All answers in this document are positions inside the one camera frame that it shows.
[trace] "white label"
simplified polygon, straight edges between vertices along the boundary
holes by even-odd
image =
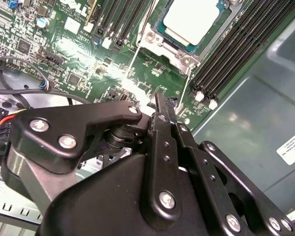
[[[288,165],[295,163],[295,135],[284,143],[276,152]]]
[[[72,18],[68,17],[67,21],[65,22],[64,28],[74,34],[79,32],[81,24]]]

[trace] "integrated circuit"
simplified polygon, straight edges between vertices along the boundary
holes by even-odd
[[[31,44],[23,39],[20,39],[17,50],[24,54],[29,54]]]
[[[79,81],[80,81],[80,78],[76,76],[75,74],[71,74],[68,79],[68,83],[74,86],[77,86]]]

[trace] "screw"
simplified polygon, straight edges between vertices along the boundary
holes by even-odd
[[[166,122],[167,121],[167,119],[166,119],[166,117],[165,116],[163,116],[163,115],[159,115],[158,116],[162,121],[164,121],[164,122]]]
[[[49,129],[49,124],[42,119],[34,119],[29,123],[32,130],[37,132],[45,132]]]
[[[288,229],[288,231],[293,231],[290,224],[285,220],[285,219],[281,219],[282,224],[285,226],[285,228]]]
[[[185,65],[189,65],[191,62],[191,59],[189,56],[186,56],[182,59],[182,63],[185,64]]]
[[[234,230],[235,232],[240,232],[239,221],[233,215],[227,215],[226,220],[232,230]]]
[[[66,149],[72,149],[75,148],[77,145],[77,141],[72,138],[71,136],[68,135],[63,135],[59,138],[59,144],[61,147],[66,148]]]
[[[272,225],[272,227],[277,230],[277,231],[281,231],[281,227],[279,225],[279,222],[276,221],[276,219],[274,219],[273,217],[269,218],[270,224]]]
[[[138,113],[138,110],[135,107],[129,107],[129,111],[131,111],[134,114],[137,114]]]
[[[146,39],[148,41],[153,41],[155,39],[155,33],[153,33],[153,32],[147,33]]]
[[[159,194],[159,201],[167,209],[173,209],[175,207],[174,197],[168,192],[161,192]]]
[[[181,128],[182,131],[185,131],[185,132],[188,131],[188,129],[185,126],[183,126],[183,125],[181,125],[180,128]]]
[[[211,151],[215,151],[215,147],[213,147],[212,144],[208,144],[207,147],[208,147],[208,149],[210,149]]]

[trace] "black wire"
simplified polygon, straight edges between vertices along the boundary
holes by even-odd
[[[35,65],[33,65],[32,63],[30,63],[29,61],[22,59],[22,58],[17,58],[17,57],[10,57],[10,56],[4,56],[4,57],[0,57],[0,61],[3,60],[19,60],[27,65],[30,65],[34,70],[36,70],[36,72],[40,75],[40,77],[46,81],[47,83],[49,83],[47,77],[43,74],[43,72],[40,71],[40,69],[38,69]]]
[[[13,89],[4,79],[3,72],[0,70],[0,82],[5,87],[5,89]],[[20,94],[13,95],[23,106],[23,108],[28,109],[30,108],[29,102]]]
[[[69,105],[72,106],[73,105],[72,99],[67,97],[67,100],[68,100]]]
[[[52,95],[58,95],[58,96],[62,96],[62,97],[67,97],[67,98],[71,98],[73,100],[76,100],[78,102],[81,102],[83,104],[89,104],[90,102],[88,100],[86,100],[85,98],[81,98],[79,96],[73,95],[73,94],[69,94],[69,93],[65,93],[65,92],[61,92],[58,91],[56,89],[52,89],[51,91],[45,91],[42,89],[19,89],[19,90],[5,90],[5,89],[0,89],[0,94],[9,94],[9,95],[15,95],[15,94],[52,94]]]

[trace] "microchip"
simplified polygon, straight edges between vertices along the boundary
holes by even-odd
[[[47,11],[48,11],[48,8],[45,7],[45,6],[39,6],[38,7],[38,10],[37,10],[37,14],[42,16],[42,17],[45,17],[47,16]]]
[[[79,81],[80,81],[80,78],[74,74],[71,74],[68,80],[69,84],[74,86],[77,86]]]
[[[49,6],[54,6],[55,5],[56,0],[49,0],[48,1],[48,5]]]
[[[110,58],[105,58],[104,62],[108,65],[110,65],[110,63],[112,63],[112,60]]]
[[[26,41],[20,39],[17,50],[20,51],[21,53],[29,54],[30,43],[27,43]]]

